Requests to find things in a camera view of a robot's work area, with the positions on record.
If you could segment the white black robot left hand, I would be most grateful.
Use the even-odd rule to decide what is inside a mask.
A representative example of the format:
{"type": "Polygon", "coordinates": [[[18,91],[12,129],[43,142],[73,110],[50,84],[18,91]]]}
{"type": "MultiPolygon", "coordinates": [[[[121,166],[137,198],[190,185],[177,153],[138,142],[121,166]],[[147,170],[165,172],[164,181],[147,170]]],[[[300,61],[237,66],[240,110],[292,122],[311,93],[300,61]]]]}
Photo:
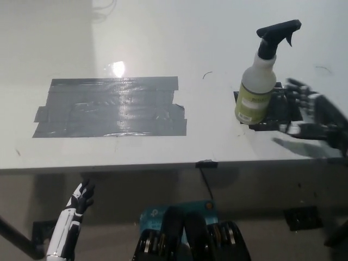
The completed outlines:
{"type": "Polygon", "coordinates": [[[83,215],[94,202],[94,189],[89,179],[77,186],[55,224],[46,260],[74,260],[83,215]]]}

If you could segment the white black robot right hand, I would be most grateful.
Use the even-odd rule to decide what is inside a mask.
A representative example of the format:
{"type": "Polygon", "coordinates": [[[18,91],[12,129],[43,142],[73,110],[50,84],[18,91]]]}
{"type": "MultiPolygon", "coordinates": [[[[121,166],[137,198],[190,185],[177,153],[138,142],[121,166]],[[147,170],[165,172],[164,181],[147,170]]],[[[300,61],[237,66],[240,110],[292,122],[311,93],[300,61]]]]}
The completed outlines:
{"type": "Polygon", "coordinates": [[[302,109],[304,121],[281,124],[279,131],[297,139],[324,141],[346,158],[347,117],[325,95],[299,80],[288,78],[284,91],[302,109]]]}

